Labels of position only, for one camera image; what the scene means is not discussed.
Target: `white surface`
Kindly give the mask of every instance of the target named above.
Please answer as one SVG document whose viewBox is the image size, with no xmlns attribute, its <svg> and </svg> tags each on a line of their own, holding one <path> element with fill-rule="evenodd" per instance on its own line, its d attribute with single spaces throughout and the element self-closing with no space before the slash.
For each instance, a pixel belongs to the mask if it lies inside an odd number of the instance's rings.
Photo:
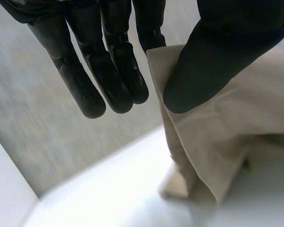
<svg viewBox="0 0 284 227">
<path fill-rule="evenodd" d="M 0 144 L 0 227 L 18 227 L 37 197 Z"/>
<path fill-rule="evenodd" d="M 219 209 L 160 198 L 170 165 L 160 129 L 49 193 L 25 227 L 284 227 L 284 160 L 242 173 Z"/>
</svg>

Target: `white table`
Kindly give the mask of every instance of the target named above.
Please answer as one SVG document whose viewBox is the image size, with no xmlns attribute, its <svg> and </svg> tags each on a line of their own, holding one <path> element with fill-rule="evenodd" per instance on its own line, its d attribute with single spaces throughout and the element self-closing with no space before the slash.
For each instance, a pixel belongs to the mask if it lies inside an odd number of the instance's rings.
<svg viewBox="0 0 284 227">
<path fill-rule="evenodd" d="M 242 173 L 219 209 L 163 200 L 170 165 L 160 128 L 42 198 L 24 226 L 284 227 L 284 160 Z"/>
</svg>

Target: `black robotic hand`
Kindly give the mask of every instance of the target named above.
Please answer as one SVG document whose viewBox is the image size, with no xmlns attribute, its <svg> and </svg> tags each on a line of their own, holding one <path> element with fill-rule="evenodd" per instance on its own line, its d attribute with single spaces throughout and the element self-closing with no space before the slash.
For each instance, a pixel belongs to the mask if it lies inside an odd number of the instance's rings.
<svg viewBox="0 0 284 227">
<path fill-rule="evenodd" d="M 77 57 L 66 21 L 116 113 L 126 113 L 133 104 L 147 100 L 148 88 L 127 35 L 131 0 L 0 0 L 0 4 L 14 19 L 28 24 L 86 117 L 100 117 L 106 105 Z M 160 32 L 165 0 L 133 0 L 133 4 L 143 50 L 165 46 Z"/>
<path fill-rule="evenodd" d="M 215 96 L 284 38 L 284 0 L 197 0 L 201 20 L 182 50 L 163 100 L 185 113 Z"/>
</svg>

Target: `towel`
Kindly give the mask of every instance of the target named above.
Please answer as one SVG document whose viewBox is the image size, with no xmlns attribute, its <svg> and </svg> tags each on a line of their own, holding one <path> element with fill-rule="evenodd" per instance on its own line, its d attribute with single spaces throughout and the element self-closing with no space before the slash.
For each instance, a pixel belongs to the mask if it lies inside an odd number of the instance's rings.
<svg viewBox="0 0 284 227">
<path fill-rule="evenodd" d="M 198 200 L 212 197 L 219 203 L 251 154 L 283 154 L 260 135 L 284 134 L 284 52 L 267 52 L 207 103 L 175 114 L 164 106 L 162 94 L 182 48 L 147 51 L 175 163 L 173 180 L 161 193 Z"/>
</svg>

